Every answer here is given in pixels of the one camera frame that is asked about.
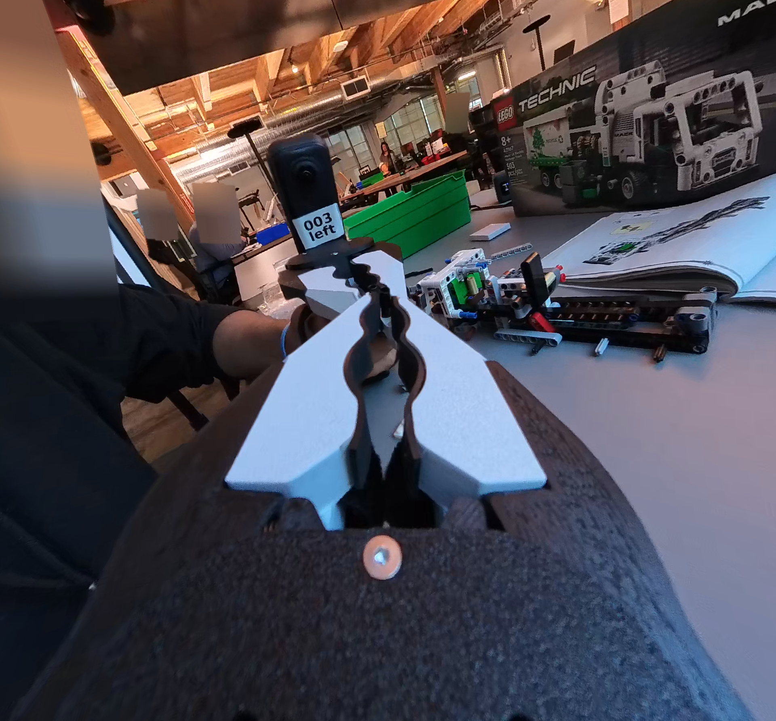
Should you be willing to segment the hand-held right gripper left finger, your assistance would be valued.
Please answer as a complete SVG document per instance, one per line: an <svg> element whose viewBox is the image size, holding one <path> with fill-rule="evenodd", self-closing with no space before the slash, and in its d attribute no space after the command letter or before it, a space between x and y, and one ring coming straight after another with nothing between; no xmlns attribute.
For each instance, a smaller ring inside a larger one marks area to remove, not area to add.
<svg viewBox="0 0 776 721"><path fill-rule="evenodd" d="M327 530L383 525L383 474L363 395L380 327L379 295L368 294L286 358L228 488L305 499Z"/></svg>

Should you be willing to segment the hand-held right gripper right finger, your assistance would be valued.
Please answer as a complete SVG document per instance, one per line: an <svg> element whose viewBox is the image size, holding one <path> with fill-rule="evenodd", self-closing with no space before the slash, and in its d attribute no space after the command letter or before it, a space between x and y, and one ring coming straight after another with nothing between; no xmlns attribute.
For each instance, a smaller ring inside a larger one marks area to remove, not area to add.
<svg viewBox="0 0 776 721"><path fill-rule="evenodd" d="M428 528L458 499L543 488L547 475L488 362L407 299L392 298L403 435L386 469L386 520Z"/></svg>

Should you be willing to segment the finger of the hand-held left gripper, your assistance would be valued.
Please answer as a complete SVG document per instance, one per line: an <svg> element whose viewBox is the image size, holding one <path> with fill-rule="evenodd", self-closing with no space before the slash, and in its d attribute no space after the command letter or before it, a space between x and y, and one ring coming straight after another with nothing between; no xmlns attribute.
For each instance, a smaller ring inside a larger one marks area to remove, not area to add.
<svg viewBox="0 0 776 721"><path fill-rule="evenodd" d="M365 296L351 278L334 276L334 268L317 268L299 274L304 300L312 313L311 326L326 326Z"/></svg>
<svg viewBox="0 0 776 721"><path fill-rule="evenodd" d="M384 250L371 250L351 258L354 278L360 288L368 290L383 285L392 297L407 299L403 263Z"/></svg>

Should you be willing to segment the person's left forearm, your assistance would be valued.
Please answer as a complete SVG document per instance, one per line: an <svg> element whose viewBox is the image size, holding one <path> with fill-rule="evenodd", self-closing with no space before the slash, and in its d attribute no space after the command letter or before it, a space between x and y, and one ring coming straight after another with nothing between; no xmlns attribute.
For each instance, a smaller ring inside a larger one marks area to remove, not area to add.
<svg viewBox="0 0 776 721"><path fill-rule="evenodd" d="M185 387L253 380L283 357L284 324L257 311L122 286L122 383L158 403Z"/></svg>

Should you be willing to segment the light grey lego beam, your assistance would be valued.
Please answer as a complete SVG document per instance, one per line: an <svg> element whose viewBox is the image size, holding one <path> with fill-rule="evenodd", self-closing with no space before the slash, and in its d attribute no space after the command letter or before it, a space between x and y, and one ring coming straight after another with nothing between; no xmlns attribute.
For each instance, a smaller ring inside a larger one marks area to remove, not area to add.
<svg viewBox="0 0 776 721"><path fill-rule="evenodd" d="M530 344L533 347L557 347L563 337L557 332L544 332L527 329L500 328L494 334L494 338L513 343Z"/></svg>

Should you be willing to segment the lego set box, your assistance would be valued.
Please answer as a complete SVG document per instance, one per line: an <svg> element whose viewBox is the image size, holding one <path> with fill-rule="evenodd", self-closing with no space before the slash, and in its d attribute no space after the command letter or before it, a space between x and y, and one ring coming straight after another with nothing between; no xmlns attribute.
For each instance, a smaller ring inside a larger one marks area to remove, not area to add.
<svg viewBox="0 0 776 721"><path fill-rule="evenodd" d="M662 207L774 174L774 0L672 0L493 103L516 215Z"/></svg>

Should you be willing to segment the person's left hand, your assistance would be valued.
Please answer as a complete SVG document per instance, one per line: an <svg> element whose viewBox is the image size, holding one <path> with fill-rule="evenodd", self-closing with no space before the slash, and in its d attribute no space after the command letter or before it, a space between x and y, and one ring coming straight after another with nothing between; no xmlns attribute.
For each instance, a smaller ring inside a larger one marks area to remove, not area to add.
<svg viewBox="0 0 776 721"><path fill-rule="evenodd" d="M325 328L330 320L312 311L307 304L302 304L294 310L289 322L290 328L286 339L288 355Z"/></svg>

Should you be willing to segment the clear plastic bag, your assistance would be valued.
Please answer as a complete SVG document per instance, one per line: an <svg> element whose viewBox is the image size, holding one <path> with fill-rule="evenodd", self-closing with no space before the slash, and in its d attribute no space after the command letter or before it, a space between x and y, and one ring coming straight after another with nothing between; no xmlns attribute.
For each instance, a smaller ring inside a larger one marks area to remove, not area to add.
<svg viewBox="0 0 776 721"><path fill-rule="evenodd" d="M287 299L279 283L267 284L259 294L257 310L268 318L289 320L296 307L298 299Z"/></svg>

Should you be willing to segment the green plastic bin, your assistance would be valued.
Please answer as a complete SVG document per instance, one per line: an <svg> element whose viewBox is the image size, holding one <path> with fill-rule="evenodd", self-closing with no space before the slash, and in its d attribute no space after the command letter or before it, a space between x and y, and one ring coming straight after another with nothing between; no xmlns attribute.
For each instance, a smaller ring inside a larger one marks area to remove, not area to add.
<svg viewBox="0 0 776 721"><path fill-rule="evenodd" d="M344 218L350 239L370 237L401 249L406 259L471 221L465 171L413 185Z"/></svg>

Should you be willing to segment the black floor lamp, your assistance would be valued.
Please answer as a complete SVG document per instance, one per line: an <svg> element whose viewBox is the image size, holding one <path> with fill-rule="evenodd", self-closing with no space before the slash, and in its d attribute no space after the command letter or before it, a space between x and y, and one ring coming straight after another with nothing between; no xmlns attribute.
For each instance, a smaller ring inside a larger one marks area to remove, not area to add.
<svg viewBox="0 0 776 721"><path fill-rule="evenodd" d="M541 71L546 71L546 60L544 57L544 50L542 46L541 29L551 19L551 15L543 15L536 20L529 23L523 28L522 33L524 35L533 35L535 37L536 51L538 52L538 59L541 67Z"/></svg>
<svg viewBox="0 0 776 721"><path fill-rule="evenodd" d="M261 172L264 174L264 177L266 179L266 182L273 192L276 191L275 183L272 177L272 174L270 173L269 169L267 168L267 165L265 161L261 157L261 153L259 149L257 148L257 145L255 144L255 141L252 137L253 132L257 132L261 128L263 128L262 120L259 117L256 118L248 118L242 122L238 122L237 124L234 124L230 127L228 131L228 138L231 140L236 140L239 138L246 139L248 145L251 148L252 153L254 154L257 164L259 165Z"/></svg>

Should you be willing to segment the long wooden table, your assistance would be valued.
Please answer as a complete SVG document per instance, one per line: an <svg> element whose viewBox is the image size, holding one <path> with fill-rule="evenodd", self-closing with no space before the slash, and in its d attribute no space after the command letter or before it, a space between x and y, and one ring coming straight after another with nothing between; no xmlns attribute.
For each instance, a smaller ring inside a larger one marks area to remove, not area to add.
<svg viewBox="0 0 776 721"><path fill-rule="evenodd" d="M467 152L460 152L442 157L440 160L437 160L433 163L419 166L418 168L409 170L405 173L393 174L389 177L385 177L382 181L368 185L367 187L359 189L354 193L346 194L340 199L340 204L344 204L345 202L355 199L358 196L372 195L392 187L401 187L404 183L412 183L415 180L428 177L432 172L440 171L451 164L457 164L460 161L467 162L470 159L471 154Z"/></svg>

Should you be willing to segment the black chair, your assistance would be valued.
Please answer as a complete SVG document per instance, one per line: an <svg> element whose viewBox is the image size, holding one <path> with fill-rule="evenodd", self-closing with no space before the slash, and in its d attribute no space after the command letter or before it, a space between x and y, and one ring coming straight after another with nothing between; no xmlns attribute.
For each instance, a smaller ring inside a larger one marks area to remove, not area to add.
<svg viewBox="0 0 776 721"><path fill-rule="evenodd" d="M220 384L224 389L228 401L235 400L240 394L240 381L232 377L221 379ZM167 399L186 418L195 432L198 432L209 423L209 418L201 413L180 390L171 392Z"/></svg>

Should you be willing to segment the white black sign board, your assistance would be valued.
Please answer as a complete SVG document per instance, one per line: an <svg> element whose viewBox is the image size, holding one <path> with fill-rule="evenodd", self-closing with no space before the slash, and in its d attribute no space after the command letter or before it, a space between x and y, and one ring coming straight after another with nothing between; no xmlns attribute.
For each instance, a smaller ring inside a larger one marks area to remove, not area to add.
<svg viewBox="0 0 776 721"><path fill-rule="evenodd" d="M110 229L118 280L122 284L154 288L153 280L157 275L150 266L145 253L124 225L116 210L106 200L103 200L103 204Z"/></svg>

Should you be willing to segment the person's black hoodie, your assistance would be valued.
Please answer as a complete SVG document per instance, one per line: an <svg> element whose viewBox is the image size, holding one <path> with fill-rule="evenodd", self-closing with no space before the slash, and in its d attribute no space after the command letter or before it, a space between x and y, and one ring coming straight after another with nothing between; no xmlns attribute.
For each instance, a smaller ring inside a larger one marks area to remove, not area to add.
<svg viewBox="0 0 776 721"><path fill-rule="evenodd" d="M157 478L122 420L124 285L2 311L2 719L68 637Z"/></svg>

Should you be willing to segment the wooden diagonal post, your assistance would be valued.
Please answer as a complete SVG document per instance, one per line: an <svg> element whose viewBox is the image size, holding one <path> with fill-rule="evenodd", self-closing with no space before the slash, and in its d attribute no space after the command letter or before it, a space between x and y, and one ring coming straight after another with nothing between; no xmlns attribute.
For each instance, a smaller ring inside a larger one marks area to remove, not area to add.
<svg viewBox="0 0 776 721"><path fill-rule="evenodd" d="M136 112L118 87L112 84L84 33L68 26L55 34L67 69L84 92L86 100L134 163L134 168L148 187L167 193L181 227L187 231L195 219L189 194Z"/></svg>

